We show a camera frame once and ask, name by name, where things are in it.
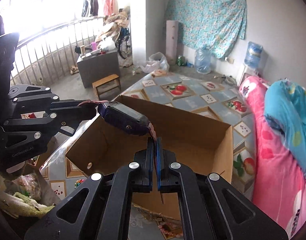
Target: concrete floor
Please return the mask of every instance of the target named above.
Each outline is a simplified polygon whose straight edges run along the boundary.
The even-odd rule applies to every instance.
[[[129,88],[131,85],[136,83],[138,80],[143,78],[146,73],[141,72],[140,74],[132,75],[133,67],[122,67],[121,70],[121,87],[122,92]],[[177,65],[171,66],[170,71],[178,74],[182,74],[187,77],[202,79],[204,81],[214,81],[214,76],[219,75],[218,73],[211,74],[200,74],[197,73],[195,68],[179,67]],[[75,99],[75,100],[96,100],[93,88],[84,88],[81,76],[79,73],[74,75],[67,75],[62,78],[59,82],[51,86],[51,90],[54,94],[58,95],[60,99]],[[100,100],[112,100],[120,94],[118,88],[113,89],[100,95]]]

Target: cardboard box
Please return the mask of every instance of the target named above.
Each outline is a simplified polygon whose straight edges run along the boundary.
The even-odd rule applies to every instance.
[[[119,96],[116,101],[146,115],[157,136],[162,137],[163,148],[175,152],[178,162],[188,165],[196,173],[217,172],[231,182],[233,138],[229,124],[141,99]],[[106,175],[132,162],[134,153],[145,149],[146,144],[146,136],[127,135],[99,117],[66,156],[87,175],[94,172]],[[89,163],[92,163],[90,169],[87,168]],[[153,192],[134,193],[132,202],[180,220],[177,194],[160,194],[156,180],[154,171]]]

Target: watch face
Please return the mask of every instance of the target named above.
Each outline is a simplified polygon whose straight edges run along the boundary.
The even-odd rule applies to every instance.
[[[111,107],[121,111],[122,113],[127,114],[130,117],[133,117],[136,120],[139,120],[143,116],[143,114],[140,114],[139,112],[123,104],[115,104],[115,105],[112,105]]]

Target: smartwatch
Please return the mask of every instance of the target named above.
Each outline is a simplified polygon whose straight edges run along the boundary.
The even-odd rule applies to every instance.
[[[105,122],[132,135],[145,135],[150,132],[149,119],[119,102],[100,103],[97,108]]]

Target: wall outlet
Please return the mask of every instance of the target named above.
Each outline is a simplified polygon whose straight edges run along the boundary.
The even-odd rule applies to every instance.
[[[224,60],[230,64],[233,64],[234,63],[234,59],[231,58],[231,57],[225,57]]]

